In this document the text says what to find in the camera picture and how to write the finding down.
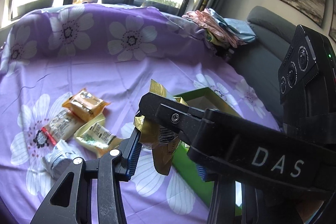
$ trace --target purple cloth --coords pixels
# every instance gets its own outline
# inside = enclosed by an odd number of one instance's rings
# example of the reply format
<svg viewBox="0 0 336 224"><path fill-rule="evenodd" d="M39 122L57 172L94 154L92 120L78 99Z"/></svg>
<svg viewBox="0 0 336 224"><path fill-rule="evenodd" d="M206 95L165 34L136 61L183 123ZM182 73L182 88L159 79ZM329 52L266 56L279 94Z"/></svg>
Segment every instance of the purple cloth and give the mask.
<svg viewBox="0 0 336 224"><path fill-rule="evenodd" d="M124 138L151 79L171 94L209 86L245 119L278 130L245 80L211 55L204 30L182 30L174 20L155 8L85 4L34 11L13 26L0 53L0 196L18 223L31 221L54 183L41 164L52 145L40 129L84 87L111 102L105 127ZM85 159L94 157L80 150ZM121 190L128 223L206 222L204 203L174 168L158 174L148 150ZM96 223L95 196L92 202Z"/></svg>

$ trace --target plastic wrapper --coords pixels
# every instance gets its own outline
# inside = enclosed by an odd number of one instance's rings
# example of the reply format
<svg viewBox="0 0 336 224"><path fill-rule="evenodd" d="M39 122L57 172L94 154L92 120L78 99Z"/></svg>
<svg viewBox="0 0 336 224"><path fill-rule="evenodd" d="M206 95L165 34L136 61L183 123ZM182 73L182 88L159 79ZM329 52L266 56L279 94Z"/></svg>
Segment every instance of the plastic wrapper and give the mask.
<svg viewBox="0 0 336 224"><path fill-rule="evenodd" d="M68 110L62 110L42 127L42 132L48 137L53 145L59 140L69 139L84 122Z"/></svg>
<svg viewBox="0 0 336 224"><path fill-rule="evenodd" d="M57 180L77 157L81 157L80 152L73 146L68 145L66 141L60 140L51 153L42 157L41 161L44 168L50 175Z"/></svg>
<svg viewBox="0 0 336 224"><path fill-rule="evenodd" d="M161 84L151 80L149 92L175 100L187 105L181 97L173 97ZM168 175L173 160L173 154L177 149L180 139L177 134L144 116L134 118L135 127L141 131L140 142L145 148L152 149L154 167L162 175Z"/></svg>
<svg viewBox="0 0 336 224"><path fill-rule="evenodd" d="M86 89L82 89L79 93L66 100L62 106L70 109L83 121L88 122L102 113L109 104L87 92Z"/></svg>
<svg viewBox="0 0 336 224"><path fill-rule="evenodd" d="M97 158L117 148L122 141L107 130L104 125L105 116L101 113L74 134L74 139L86 149L95 152Z"/></svg>

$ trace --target silver rivet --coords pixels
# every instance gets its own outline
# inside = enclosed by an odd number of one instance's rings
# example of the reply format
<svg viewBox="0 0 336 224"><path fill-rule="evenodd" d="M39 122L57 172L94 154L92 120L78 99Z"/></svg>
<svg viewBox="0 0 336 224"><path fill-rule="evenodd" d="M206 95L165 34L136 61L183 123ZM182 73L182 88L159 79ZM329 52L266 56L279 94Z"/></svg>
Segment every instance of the silver rivet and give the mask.
<svg viewBox="0 0 336 224"><path fill-rule="evenodd" d="M110 151L110 155L111 155L111 156L118 156L119 153L120 153L120 152L119 152L118 149L113 149L113 150Z"/></svg>
<svg viewBox="0 0 336 224"><path fill-rule="evenodd" d="M75 158L75 159L73 159L73 163L74 163L74 164L81 164L82 161L83 161L82 158Z"/></svg>
<svg viewBox="0 0 336 224"><path fill-rule="evenodd" d="M171 116L171 121L172 121L173 123L177 123L177 122L179 122L179 120L180 120L180 115L178 115L177 113L174 113L174 114Z"/></svg>

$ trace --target open box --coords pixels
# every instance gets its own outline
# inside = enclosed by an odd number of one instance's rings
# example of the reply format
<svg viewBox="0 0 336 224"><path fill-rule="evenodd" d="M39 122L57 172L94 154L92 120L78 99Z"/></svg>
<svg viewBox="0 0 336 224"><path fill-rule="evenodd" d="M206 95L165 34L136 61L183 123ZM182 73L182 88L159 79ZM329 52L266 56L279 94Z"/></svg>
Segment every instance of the open box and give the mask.
<svg viewBox="0 0 336 224"><path fill-rule="evenodd" d="M206 108L216 108L222 112L240 117L240 115L220 98L209 87L185 92L176 97L182 97L188 106L205 110ZM197 173L196 164L187 156L189 147L181 143L175 150L173 166L181 177L194 190L199 198L209 207L214 182L204 182ZM241 208L236 205L236 215L241 215Z"/></svg>

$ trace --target camera lens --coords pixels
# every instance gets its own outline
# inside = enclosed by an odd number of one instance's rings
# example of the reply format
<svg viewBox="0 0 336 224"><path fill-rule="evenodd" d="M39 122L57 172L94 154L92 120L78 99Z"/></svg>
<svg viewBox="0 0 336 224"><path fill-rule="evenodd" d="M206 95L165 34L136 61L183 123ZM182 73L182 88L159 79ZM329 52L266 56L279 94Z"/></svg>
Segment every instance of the camera lens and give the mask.
<svg viewBox="0 0 336 224"><path fill-rule="evenodd" d="M296 67L293 62L291 62L291 64L288 67L287 77L288 77L289 86L290 87L294 86L296 82Z"/></svg>
<svg viewBox="0 0 336 224"><path fill-rule="evenodd" d="M281 93L285 92L285 89L286 89L286 79L284 77L281 78L280 89L281 89Z"/></svg>
<svg viewBox="0 0 336 224"><path fill-rule="evenodd" d="M308 65L308 54L305 48L299 49L298 53L298 61L299 61L299 67L301 70L305 70Z"/></svg>

